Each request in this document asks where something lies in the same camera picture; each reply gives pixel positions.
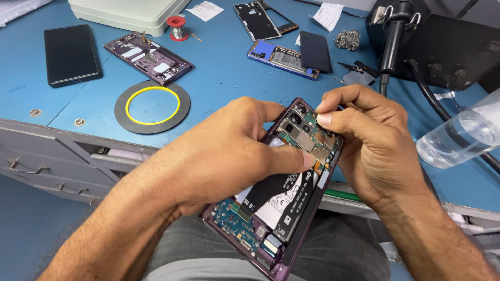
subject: plastic water bottle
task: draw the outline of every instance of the plastic water bottle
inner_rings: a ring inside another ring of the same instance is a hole
[[[500,91],[460,112],[416,142],[418,154],[448,168],[500,146]]]

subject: gray pants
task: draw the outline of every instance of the gray pants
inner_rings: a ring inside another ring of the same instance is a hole
[[[197,216],[182,217],[163,234],[146,274],[199,258],[244,259]],[[388,281],[387,256],[367,218],[319,209],[291,273],[309,281]]]

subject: drawer handle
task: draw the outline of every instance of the drawer handle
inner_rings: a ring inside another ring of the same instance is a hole
[[[25,174],[35,174],[36,175],[36,174],[40,173],[43,170],[50,170],[47,167],[39,167],[35,171],[18,170],[18,169],[16,169],[16,167],[19,165],[19,162],[17,162],[17,161],[12,161],[11,162],[11,161],[7,160],[7,163],[10,164],[10,166],[8,167],[9,169],[11,169],[13,171],[16,171],[16,172],[19,172],[19,173],[25,173]]]
[[[66,191],[66,190],[63,190],[63,188],[69,189],[69,188],[67,188],[67,186],[66,186],[66,185],[64,185],[64,184],[62,184],[62,183],[59,183],[58,185],[59,185],[59,190],[60,190],[60,191],[62,191],[62,192],[64,192],[64,193],[67,193],[67,194],[79,195],[79,194],[81,194],[81,193],[82,193],[82,192],[84,192],[84,191],[88,191],[88,189],[86,189],[86,188],[82,188],[82,189],[80,189],[80,191],[78,191],[78,192],[68,192],[68,191]]]

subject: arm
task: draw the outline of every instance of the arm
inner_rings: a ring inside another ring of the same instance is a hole
[[[345,110],[334,111],[338,105]],[[383,221],[416,281],[500,280],[427,188],[401,105],[351,85],[325,93],[316,111],[322,127],[346,137],[338,166]]]
[[[125,176],[61,246],[38,280],[140,280],[171,223],[272,174],[315,162],[289,145],[258,142],[285,108],[242,97]]]

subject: screw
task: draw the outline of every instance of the screw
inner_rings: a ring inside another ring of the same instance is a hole
[[[39,109],[32,109],[29,111],[29,115],[33,117],[40,115],[40,113],[42,113],[42,111]]]
[[[77,118],[75,121],[74,121],[74,125],[75,126],[81,126],[85,124],[85,119],[82,119],[82,118]]]

